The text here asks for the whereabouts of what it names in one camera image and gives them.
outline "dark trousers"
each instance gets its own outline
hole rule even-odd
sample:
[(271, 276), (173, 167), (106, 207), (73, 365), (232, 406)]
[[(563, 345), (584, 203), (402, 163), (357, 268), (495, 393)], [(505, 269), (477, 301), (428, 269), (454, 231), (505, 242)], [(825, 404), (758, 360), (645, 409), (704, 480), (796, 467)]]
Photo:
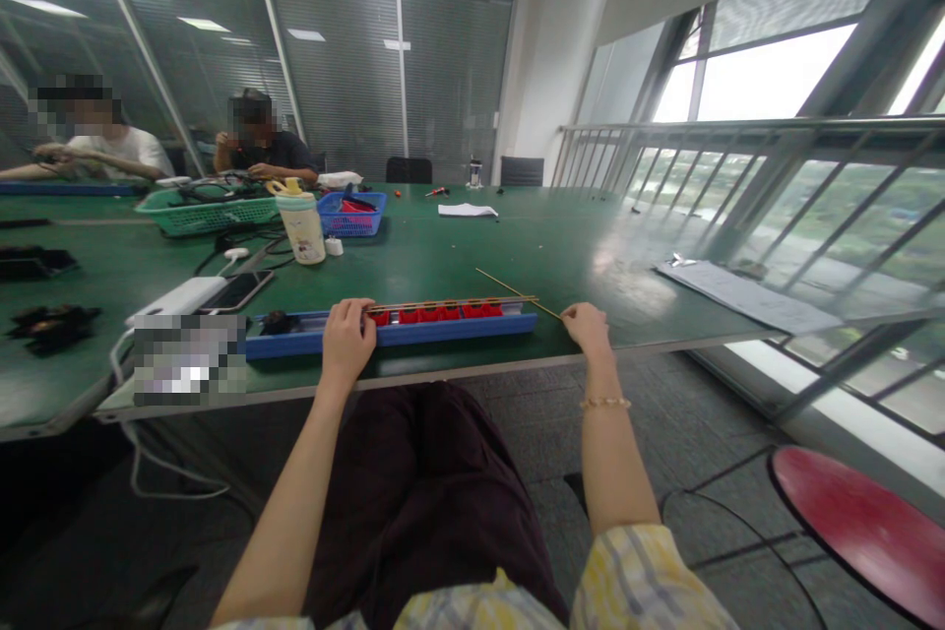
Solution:
[(502, 567), (568, 623), (535, 507), (495, 425), (446, 382), (366, 392), (342, 429), (305, 611), (390, 628), (415, 594)]

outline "white shirt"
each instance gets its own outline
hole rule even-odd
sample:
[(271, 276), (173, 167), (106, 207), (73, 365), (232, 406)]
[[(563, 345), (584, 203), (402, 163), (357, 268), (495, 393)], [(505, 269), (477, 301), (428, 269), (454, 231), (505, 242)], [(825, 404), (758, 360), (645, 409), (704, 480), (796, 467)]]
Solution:
[[(128, 128), (128, 133), (123, 139), (109, 141), (101, 136), (76, 136), (69, 141), (71, 148), (79, 150), (91, 150), (98, 153), (115, 156), (116, 158), (126, 159), (130, 162), (140, 162), (141, 164), (156, 167), (164, 173), (166, 177), (174, 176), (174, 168), (167, 159), (167, 153), (157, 138), (151, 133), (147, 133), (137, 128)], [(109, 179), (128, 179), (134, 178), (120, 169), (111, 165), (103, 164), (105, 174)]]

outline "person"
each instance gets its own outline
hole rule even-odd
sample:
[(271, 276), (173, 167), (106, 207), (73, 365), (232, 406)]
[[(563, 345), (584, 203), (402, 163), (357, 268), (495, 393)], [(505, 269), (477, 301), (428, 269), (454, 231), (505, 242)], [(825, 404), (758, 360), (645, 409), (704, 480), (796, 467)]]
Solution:
[(245, 89), (229, 100), (238, 135), (217, 135), (217, 172), (249, 170), (254, 177), (299, 177), (314, 187), (318, 168), (308, 147), (298, 136), (276, 127), (273, 102), (262, 92)]
[(0, 180), (138, 178), (151, 182), (172, 177), (174, 169), (158, 139), (127, 125), (121, 101), (94, 77), (72, 77), (64, 87), (37, 91), (40, 101), (61, 108), (76, 125), (68, 144), (47, 143), (33, 154), (39, 163), (0, 171)]
[[(567, 625), (535, 508), (472, 396), (446, 382), (366, 392), (342, 428), (376, 342), (362, 315), (371, 304), (332, 308), (311, 412), (212, 626)], [(588, 362), (582, 467), (595, 536), (570, 626), (735, 628), (661, 524), (606, 316), (581, 303), (562, 318)]]

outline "smartphone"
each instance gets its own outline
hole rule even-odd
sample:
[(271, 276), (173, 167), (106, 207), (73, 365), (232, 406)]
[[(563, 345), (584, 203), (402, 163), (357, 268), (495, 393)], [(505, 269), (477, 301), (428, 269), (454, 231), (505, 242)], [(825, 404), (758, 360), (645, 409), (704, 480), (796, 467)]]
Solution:
[(263, 286), (273, 279), (275, 271), (253, 271), (252, 273), (230, 276), (228, 283), (217, 295), (200, 309), (202, 313), (213, 310), (233, 312), (246, 305)]

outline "blue tray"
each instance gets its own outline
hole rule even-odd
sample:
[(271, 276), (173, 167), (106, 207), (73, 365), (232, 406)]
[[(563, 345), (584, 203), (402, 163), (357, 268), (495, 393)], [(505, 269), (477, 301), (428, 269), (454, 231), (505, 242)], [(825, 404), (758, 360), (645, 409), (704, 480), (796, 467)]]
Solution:
[(351, 195), (361, 202), (372, 205), (377, 212), (371, 214), (342, 212), (341, 192), (330, 192), (318, 201), (318, 216), (322, 220), (322, 233), (326, 236), (373, 236), (381, 226), (387, 195), (383, 192), (361, 192)]
[[(311, 319), (324, 327), (328, 311), (289, 313), (289, 315)], [(253, 318), (260, 322), (265, 315)], [(434, 323), (410, 325), (386, 325), (377, 329), (378, 347), (419, 345), (429, 342), (468, 340), (497, 335), (521, 335), (535, 330), (536, 313), (503, 315), (502, 317), (472, 318), (469, 320), (443, 320)], [(322, 328), (313, 332), (287, 333), (285, 335), (257, 335), (246, 338), (246, 360), (272, 359), (297, 354), (317, 354), (322, 351)]]

